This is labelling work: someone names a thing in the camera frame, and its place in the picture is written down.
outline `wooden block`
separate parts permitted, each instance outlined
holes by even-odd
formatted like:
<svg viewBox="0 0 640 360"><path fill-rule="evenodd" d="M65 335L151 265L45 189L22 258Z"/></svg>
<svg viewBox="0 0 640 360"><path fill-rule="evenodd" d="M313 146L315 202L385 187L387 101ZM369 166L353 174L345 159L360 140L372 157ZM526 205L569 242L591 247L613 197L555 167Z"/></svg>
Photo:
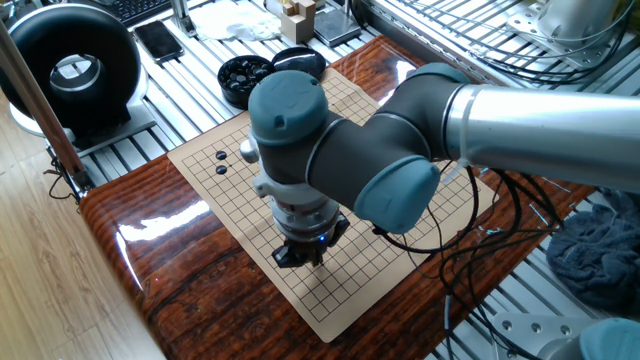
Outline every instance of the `wooden block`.
<svg viewBox="0 0 640 360"><path fill-rule="evenodd" d="M281 31L284 36L299 44L313 38L316 4L313 0L291 0L282 7Z"/></svg>
<svg viewBox="0 0 640 360"><path fill-rule="evenodd" d="M282 4L282 14L293 16L296 14L295 7L291 3Z"/></svg>
<svg viewBox="0 0 640 360"><path fill-rule="evenodd" d="M297 1L298 14L303 18L313 19L316 16L316 3L313 0L295 0Z"/></svg>

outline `wooden floor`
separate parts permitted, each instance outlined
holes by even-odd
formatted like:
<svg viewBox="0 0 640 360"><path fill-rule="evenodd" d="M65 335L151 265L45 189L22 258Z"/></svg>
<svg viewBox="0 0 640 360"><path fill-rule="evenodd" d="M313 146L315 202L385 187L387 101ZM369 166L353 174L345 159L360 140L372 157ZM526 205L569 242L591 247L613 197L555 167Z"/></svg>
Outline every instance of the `wooden floor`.
<svg viewBox="0 0 640 360"><path fill-rule="evenodd" d="M0 93L0 359L164 359L49 163Z"/></svg>

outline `robotic arm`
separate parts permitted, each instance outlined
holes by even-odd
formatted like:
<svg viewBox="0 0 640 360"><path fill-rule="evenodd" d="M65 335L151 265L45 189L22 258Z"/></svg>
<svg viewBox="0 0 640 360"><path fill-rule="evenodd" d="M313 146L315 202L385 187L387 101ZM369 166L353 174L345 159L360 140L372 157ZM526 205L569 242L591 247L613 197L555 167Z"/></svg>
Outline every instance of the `robotic arm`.
<svg viewBox="0 0 640 360"><path fill-rule="evenodd" d="M259 196L271 196L285 243L280 267L322 262L349 223L339 204L396 234L428 206L432 161L515 170L640 192L640 99L470 85L429 64L402 83L364 126L328 110L301 72L267 77L249 100L241 153L260 161Z"/></svg>

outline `wooden pole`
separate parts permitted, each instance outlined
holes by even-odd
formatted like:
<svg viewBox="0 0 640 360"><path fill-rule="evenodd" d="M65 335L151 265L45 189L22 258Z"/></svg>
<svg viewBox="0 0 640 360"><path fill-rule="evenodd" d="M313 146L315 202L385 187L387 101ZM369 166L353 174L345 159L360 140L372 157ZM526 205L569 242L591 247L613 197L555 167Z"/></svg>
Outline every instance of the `wooden pole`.
<svg viewBox="0 0 640 360"><path fill-rule="evenodd" d="M56 114L51 109L49 102L44 97L36 79L31 74L22 54L13 43L7 28L0 21L0 68L15 87L18 95L29 109L33 118L40 125L40 129L49 140L58 159L69 172L75 176L84 172L84 166L78 157L78 153L67 138L58 121Z"/></svg>

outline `silver arm tube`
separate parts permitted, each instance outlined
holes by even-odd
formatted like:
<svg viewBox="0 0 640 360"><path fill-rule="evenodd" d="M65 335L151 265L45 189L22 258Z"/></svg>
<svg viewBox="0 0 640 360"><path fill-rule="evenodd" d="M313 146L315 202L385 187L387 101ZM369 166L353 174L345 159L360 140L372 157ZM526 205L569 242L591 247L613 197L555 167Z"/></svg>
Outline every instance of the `silver arm tube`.
<svg viewBox="0 0 640 360"><path fill-rule="evenodd" d="M452 159L640 193L640 98L467 85L450 109Z"/></svg>

